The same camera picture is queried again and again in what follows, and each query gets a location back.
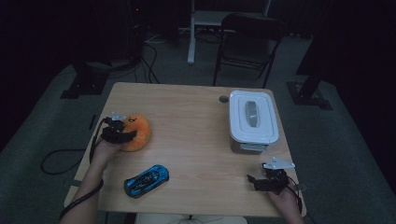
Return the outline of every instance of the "human hand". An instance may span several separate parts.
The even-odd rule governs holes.
[[[276,206],[276,209],[289,224],[304,223],[297,204],[297,198],[290,189],[284,188],[279,195],[267,192],[268,197]]]
[[[114,155],[123,147],[123,144],[111,144],[104,139],[99,139],[94,149],[91,165],[99,165],[106,168]]]

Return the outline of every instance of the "toy car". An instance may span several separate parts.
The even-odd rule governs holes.
[[[161,165],[154,165],[142,174],[126,179],[124,190],[128,196],[137,199],[168,180],[168,170]]]

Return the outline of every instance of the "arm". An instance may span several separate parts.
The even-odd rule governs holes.
[[[276,206],[280,215],[289,224],[304,224],[297,205],[297,199],[289,189],[283,189],[279,195],[273,192],[268,192],[267,195]]]
[[[110,144],[107,141],[99,142],[93,154],[91,165],[72,201],[81,198],[99,185],[107,164],[120,149],[121,145]],[[97,223],[98,200],[99,192],[92,195],[91,198],[83,203],[72,208],[62,217],[60,223]]]

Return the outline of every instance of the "chair leg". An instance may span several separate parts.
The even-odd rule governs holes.
[[[219,71],[219,69],[218,69],[218,67],[216,66],[216,68],[215,68],[215,75],[213,76],[213,86],[216,86],[216,79],[218,78],[218,71]]]
[[[265,74],[264,83],[262,83],[263,89],[265,89],[265,86],[267,85],[267,81],[268,81],[268,77],[270,76],[271,68],[272,68],[272,62],[270,62],[269,66],[268,66],[267,73]]]
[[[266,67],[267,67],[267,64],[266,64],[265,66],[262,67],[262,70],[260,71],[260,73],[259,73],[259,75],[257,76],[257,78],[261,78],[261,77],[262,77],[262,74],[264,73]]]
[[[218,52],[218,57],[216,59],[216,67],[215,67],[215,75],[213,76],[213,86],[216,86],[216,80],[218,78],[218,71],[220,70],[221,65],[221,55]]]

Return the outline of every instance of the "white plastic container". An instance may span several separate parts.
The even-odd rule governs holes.
[[[279,138],[271,97],[265,92],[233,91],[230,95],[231,149],[261,154]]]

